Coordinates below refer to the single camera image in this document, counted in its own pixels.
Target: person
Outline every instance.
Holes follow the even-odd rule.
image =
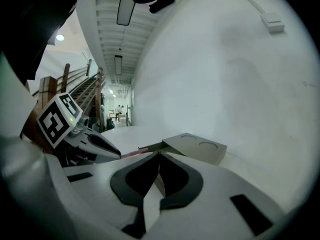
[[[119,122],[119,114],[120,114],[120,112],[121,112],[121,107],[120,107],[120,105],[115,108],[114,112],[115,112],[115,121],[117,121],[117,118],[118,118],[118,122]]]
[[[5,33],[1,49],[16,76],[29,90],[27,80],[34,80],[48,40],[66,22],[76,8],[77,0],[15,0],[8,6],[0,2],[1,16],[10,24],[4,24]],[[17,53],[17,44],[28,44],[28,49]],[[37,125],[40,111],[35,107],[30,113],[22,133],[52,154],[51,145]]]

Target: white table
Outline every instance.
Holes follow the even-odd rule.
[[[129,126],[114,128],[101,134],[124,155],[181,133],[161,126]]]

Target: electrical junction box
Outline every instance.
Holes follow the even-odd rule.
[[[285,31],[285,24],[275,12],[263,13],[260,16],[269,33],[280,33]]]

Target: curved white wall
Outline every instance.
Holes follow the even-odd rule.
[[[224,166],[285,211],[318,163],[319,58],[284,0],[256,0],[285,33],[270,35],[247,0],[181,0],[139,60],[133,124],[163,125],[228,146]]]

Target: ceiling light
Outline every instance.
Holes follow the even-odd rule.
[[[114,56],[114,64],[115,64],[115,73],[117,75],[122,74],[122,56],[116,55]]]
[[[65,37],[62,34],[57,34],[55,37],[58,41],[63,41],[65,40]]]
[[[118,15],[116,23],[118,25],[128,26],[131,20],[132,13],[135,8],[135,2],[133,0],[120,0]]]

